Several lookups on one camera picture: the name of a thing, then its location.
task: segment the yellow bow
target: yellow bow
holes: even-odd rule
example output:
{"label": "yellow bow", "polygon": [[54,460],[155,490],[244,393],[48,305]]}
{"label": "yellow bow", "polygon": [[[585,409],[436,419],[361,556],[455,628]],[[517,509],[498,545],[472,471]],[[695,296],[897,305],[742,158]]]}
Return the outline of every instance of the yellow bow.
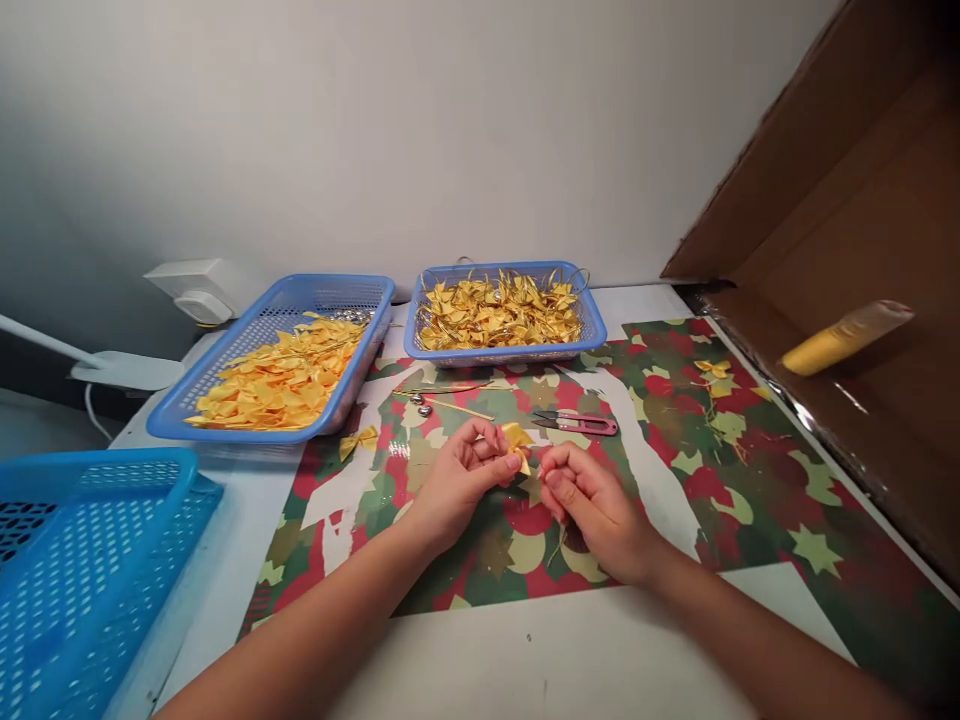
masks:
{"label": "yellow bow", "polygon": [[721,380],[723,380],[727,376],[727,370],[730,369],[729,360],[718,362],[716,365],[714,365],[711,362],[707,362],[706,360],[697,360],[694,363],[694,365],[696,365],[698,368],[700,368],[704,372],[713,373],[713,376],[715,378],[719,378]]}
{"label": "yellow bow", "polygon": [[343,462],[350,457],[350,453],[353,452],[353,449],[357,445],[365,447],[367,450],[376,450],[377,436],[379,434],[380,433],[377,432],[377,429],[371,425],[359,435],[351,435],[347,438],[340,438],[340,462]]}
{"label": "yellow bow", "polygon": [[507,452],[520,458],[520,470],[518,472],[529,477],[530,465],[527,463],[527,456],[523,454],[523,450],[520,448],[533,445],[533,440],[527,435],[527,431],[520,427],[520,423],[507,423],[503,426],[503,434],[506,436],[507,442],[510,443],[510,449]]}

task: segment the gold ribbon bow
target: gold ribbon bow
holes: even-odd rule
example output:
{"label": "gold ribbon bow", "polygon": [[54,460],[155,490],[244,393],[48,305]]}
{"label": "gold ribbon bow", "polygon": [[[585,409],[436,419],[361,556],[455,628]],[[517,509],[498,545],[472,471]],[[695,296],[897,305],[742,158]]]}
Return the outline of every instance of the gold ribbon bow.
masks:
{"label": "gold ribbon bow", "polygon": [[527,435],[526,430],[520,427],[520,423],[507,423],[502,426],[502,429],[507,442],[510,443],[510,449],[507,450],[507,453],[520,458],[520,469],[517,472],[529,477],[530,465],[527,463],[527,456],[523,454],[523,450],[520,448],[533,445],[533,439]]}
{"label": "gold ribbon bow", "polygon": [[340,438],[340,462],[343,462],[348,457],[350,453],[353,452],[354,448],[357,445],[366,448],[367,450],[376,450],[377,449],[377,437],[380,433],[377,432],[377,429],[371,425],[366,430],[361,432],[358,435],[351,435],[350,437]]}
{"label": "gold ribbon bow", "polygon": [[719,378],[720,380],[723,380],[727,376],[727,370],[730,369],[729,360],[723,360],[722,362],[718,362],[716,365],[711,362],[707,362],[706,360],[697,360],[693,364],[704,372],[713,373],[713,376],[715,378]]}

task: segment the plastic basket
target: plastic basket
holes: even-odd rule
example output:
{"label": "plastic basket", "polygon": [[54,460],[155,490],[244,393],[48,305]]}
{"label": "plastic basket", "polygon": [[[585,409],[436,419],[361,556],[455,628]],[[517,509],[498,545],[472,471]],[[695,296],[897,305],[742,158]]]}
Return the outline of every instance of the plastic basket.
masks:
{"label": "plastic basket", "polygon": [[[154,408],[147,419],[147,432],[162,438],[202,442],[292,444],[314,435],[337,432],[350,414],[370,363],[376,357],[390,326],[387,309],[394,284],[379,275],[288,275],[255,302]],[[196,415],[197,398],[220,382],[217,377],[234,358],[264,344],[277,342],[277,331],[293,332],[293,326],[309,322],[303,313],[330,315],[342,308],[374,311],[370,326],[323,413],[310,427],[289,432],[215,430],[184,422]]]}
{"label": "plastic basket", "polygon": [[[443,281],[448,285],[451,282],[466,280],[473,273],[473,278],[483,278],[486,274],[491,282],[496,284],[500,277],[500,270],[516,270],[523,275],[530,275],[543,287],[554,270],[560,268],[564,279],[573,277],[577,268],[568,262],[555,260],[553,262],[520,262],[494,263],[490,265],[451,265],[424,270],[421,277],[432,290],[437,282]],[[424,350],[420,344],[420,329],[424,325],[423,316],[417,315],[420,303],[426,301],[427,290],[418,277],[414,287],[416,291],[410,303],[410,317],[403,335],[403,349],[407,355],[418,360],[428,360],[440,367],[469,367],[472,365],[508,365],[528,362],[557,362],[569,360],[587,350],[595,350],[607,341],[607,327],[603,324],[597,304],[593,301],[590,289],[585,287],[586,279],[578,275],[580,287],[574,287],[574,292],[580,299],[574,310],[583,322],[583,332],[580,340],[575,343],[557,343],[554,345],[527,345],[523,347],[479,348],[476,350]]]}
{"label": "plastic basket", "polygon": [[0,464],[0,717],[101,717],[222,494],[183,448]]}

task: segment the scissors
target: scissors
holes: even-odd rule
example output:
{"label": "scissors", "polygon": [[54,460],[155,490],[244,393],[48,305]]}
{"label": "scissors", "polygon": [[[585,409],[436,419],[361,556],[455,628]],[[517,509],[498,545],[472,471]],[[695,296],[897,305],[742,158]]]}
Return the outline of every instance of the scissors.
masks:
{"label": "scissors", "polygon": [[616,435],[617,424],[613,420],[594,415],[572,415],[556,410],[535,410],[534,415],[542,418],[534,420],[534,425],[551,430],[566,430],[584,435]]}

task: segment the yellow tube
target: yellow tube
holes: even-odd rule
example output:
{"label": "yellow tube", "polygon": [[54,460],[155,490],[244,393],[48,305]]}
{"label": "yellow tube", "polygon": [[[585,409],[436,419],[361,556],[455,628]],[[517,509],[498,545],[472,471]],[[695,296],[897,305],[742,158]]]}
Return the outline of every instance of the yellow tube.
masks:
{"label": "yellow tube", "polygon": [[901,303],[875,300],[800,343],[780,362],[787,370],[808,377],[850,357],[913,315],[913,310]]}

